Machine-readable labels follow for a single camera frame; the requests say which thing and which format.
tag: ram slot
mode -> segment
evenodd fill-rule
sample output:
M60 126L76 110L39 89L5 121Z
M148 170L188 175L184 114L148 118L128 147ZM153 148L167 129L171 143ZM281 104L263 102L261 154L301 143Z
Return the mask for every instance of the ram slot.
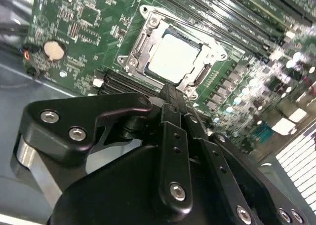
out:
M247 21L243 21L240 17L232 14L231 12L227 11L222 5L216 5L211 0L192 0L194 6L196 7L198 4L204 3L206 8L202 11L212 16L212 18L218 20L219 22L229 25L232 29L237 30L238 32L242 33L243 35L248 36L253 42L256 42L259 45L263 43L269 44L270 43L270 36L266 35L261 30L256 29Z
M316 18L306 12L303 8L299 7L292 0L271 0L276 3L284 12L294 18L298 23L312 26Z
M257 53L262 54L263 56L269 56L270 53L262 46L262 44L258 44L253 40L249 39L248 36L237 32L233 26L228 24L223 24L219 21L215 23L211 23L208 19L203 17L201 14L197 13L193 9L189 9L187 5L179 2L178 0L165 0L169 2L171 5L175 5L185 13L187 13L191 18L195 19L195 23L200 23L201 25L207 27L210 30L213 30L215 33L219 33L223 37L229 37L226 39L227 42L238 46L245 51L249 51L256 55Z
M214 19L215 22L221 23L223 26L227 27L231 32L239 33L244 39L248 39L249 42L255 43L257 46L262 46L262 39L264 37L260 36L259 33L255 33L250 28L247 28L244 23L241 23L239 20L228 15L224 10L219 7L213 8L211 6L206 6L205 8L201 6L202 0L183 0L186 4L193 5L195 10L197 7L200 7L200 11L204 12L210 18Z
M267 39L274 42L280 42L284 34L277 30L274 26L267 23L264 19L248 10L243 5L237 4L234 0L212 0L212 3L225 9L231 16L247 22L251 27L258 29Z

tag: black memory slot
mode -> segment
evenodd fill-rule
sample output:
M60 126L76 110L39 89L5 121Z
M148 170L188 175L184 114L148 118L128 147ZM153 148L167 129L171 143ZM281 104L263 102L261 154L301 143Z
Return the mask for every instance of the black memory slot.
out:
M119 92L139 92L144 94L146 97L158 95L154 90L142 86L141 84L131 79L127 79L126 77L111 70L108 70L108 73L105 76L105 85Z
M235 5L237 5L237 3L234 0L229 0L229 1L234 3ZM239 4L238 5L239 11L236 11L235 7L229 6L224 0L213 0L213 3L215 5L218 5L220 3L222 6L226 7L225 11L228 14L230 14L231 16L233 16L237 19L241 19L244 22L247 22L252 27L255 27L259 32L262 33L262 35L265 35L267 37L267 39L269 39L270 41L277 43L283 37L282 33L280 33L277 29L275 29L275 27L272 27L270 24L268 24L260 16L258 16L256 14L254 15L251 10L248 11L247 8L244 7L243 5ZM250 19L249 16L255 18L263 26L267 26L267 27L269 27L269 29L274 29L274 32L277 33L277 36L275 34L273 34L271 31L268 32L267 30L263 29L260 25L257 24L257 22L255 22L253 19Z
M312 24L316 21L315 17L307 13L303 8L299 7L292 0L271 1L300 24L312 26Z
M195 19L195 22L198 23L200 22L201 24L203 24L205 27L207 27L208 29L213 30L215 33L220 34L223 37L228 37L228 39L226 38L225 41L227 41L230 44L233 44L235 46L237 46L240 49L243 49L245 51L248 51L250 53L252 53L253 55L256 55L258 52L263 51L264 55L267 56L268 54L265 52L265 50L262 50L261 47L257 47L257 50L253 50L251 47L249 47L246 43L241 42L239 39L237 39L236 37L234 37L233 35L231 35L229 29L226 30L221 30L221 28L218 28L214 25L212 25L209 21L207 21L203 16L199 15L198 13L194 13L193 11L187 9L187 6L182 5L181 3L177 3L175 2L175 0L166 0L167 2L170 2L173 5L178 6L180 9L182 9L185 13L187 13L188 15L191 16L191 18Z
M260 17L261 19L265 20L265 22L269 25L269 27L273 27L276 31L279 33L285 33L286 29L284 24L281 24L279 22L272 22L270 19L267 19L262 15L262 13L255 12L252 8L248 7L244 4L244 0L230 0L231 2L238 4L241 7L244 7L246 10L248 10L250 13L254 14L255 16Z
M115 73L112 70L107 70L107 73L104 77L104 84L100 90L100 94L118 94L118 93L130 93L130 92L139 92L144 94L147 98L149 97L158 97L159 93L138 84L137 82L127 79L126 77ZM187 107L187 111L191 114L195 112ZM202 121L206 121L209 117L198 112L199 117Z
M188 3L189 3L189 1L192 2L195 6L200 6L200 4L202 3L200 0L198 0L198 1L187 0L187 1L188 1ZM230 19L224 19L221 15L218 15L218 12L216 10L214 10L212 7L207 6L206 8L203 8L201 10L203 12L205 12L206 14L210 15L212 18L216 19L218 22L220 22L223 25L225 25L226 27L228 27L228 29L237 30L237 32L241 33L244 37L248 37L249 40L251 40L254 43L257 43L257 45L259 45L259 47L261 47L263 45L262 41L259 40L256 36L253 36L249 32L246 32L245 30L241 29L239 27L239 25L236 25Z

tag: black mechanical arm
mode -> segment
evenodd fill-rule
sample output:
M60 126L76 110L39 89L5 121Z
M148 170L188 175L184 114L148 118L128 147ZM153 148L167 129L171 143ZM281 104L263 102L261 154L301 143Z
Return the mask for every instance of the black mechanical arm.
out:
M89 154L141 139L87 175ZM208 136L181 92L40 101L25 107L11 166L53 208L49 225L308 225L224 135Z

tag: black cable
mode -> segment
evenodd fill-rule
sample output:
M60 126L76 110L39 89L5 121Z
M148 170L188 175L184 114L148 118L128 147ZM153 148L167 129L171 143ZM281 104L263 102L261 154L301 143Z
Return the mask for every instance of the black cable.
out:
M8 8L12 12L14 12L16 15L20 16L22 19L25 21L29 21L31 16L27 12L25 12L23 9L20 7L16 6L12 1L10 0L0 0L0 5Z
M14 35L25 37L28 33L28 25L16 23L0 23L0 35Z
M15 56L18 56L18 57L22 57L23 56L23 53L21 51L19 51L19 49L15 46L12 46L4 41L1 41L0 40L0 50L3 50L3 51L6 51L6 52L9 52Z

